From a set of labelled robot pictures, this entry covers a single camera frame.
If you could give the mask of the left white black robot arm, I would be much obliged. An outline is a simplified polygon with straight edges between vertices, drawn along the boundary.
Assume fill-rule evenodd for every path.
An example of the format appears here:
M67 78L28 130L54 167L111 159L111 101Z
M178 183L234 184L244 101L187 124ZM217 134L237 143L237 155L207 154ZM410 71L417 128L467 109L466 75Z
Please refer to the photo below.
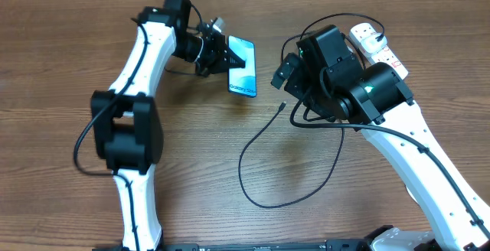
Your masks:
M195 75L227 73L228 89L243 94L256 83L256 50L252 42L226 36L219 18L199 21L188 30L191 0L164 0L161 8L145 7L134 22L135 44L121 74L106 91L91 96L91 120L73 147L73 163L87 176L79 150L88 132L96 153L106 162L104 176L119 192L124 234L117 250L160 250L163 229L158 221L154 175L163 152L164 133L155 102L158 85L172 57L195 65Z

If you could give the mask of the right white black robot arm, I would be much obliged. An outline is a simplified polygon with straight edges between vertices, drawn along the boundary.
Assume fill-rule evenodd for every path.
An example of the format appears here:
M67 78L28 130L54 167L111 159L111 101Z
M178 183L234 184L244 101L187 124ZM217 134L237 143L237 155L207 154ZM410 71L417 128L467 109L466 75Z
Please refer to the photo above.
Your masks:
M350 128L388 160L430 223L430 231L383 226L353 250L487 250L489 207L459 173L426 124L400 64L363 67L333 25L299 43L272 85L321 117L323 128Z

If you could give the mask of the Samsung Galaxy smartphone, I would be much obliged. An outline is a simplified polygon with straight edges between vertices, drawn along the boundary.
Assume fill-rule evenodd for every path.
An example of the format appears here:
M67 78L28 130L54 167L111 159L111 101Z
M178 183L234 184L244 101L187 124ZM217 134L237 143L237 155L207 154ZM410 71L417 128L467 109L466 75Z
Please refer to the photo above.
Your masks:
M228 72L228 90L231 93L254 98L256 88L255 45L238 37L228 38L229 48L244 62L244 67L231 67Z

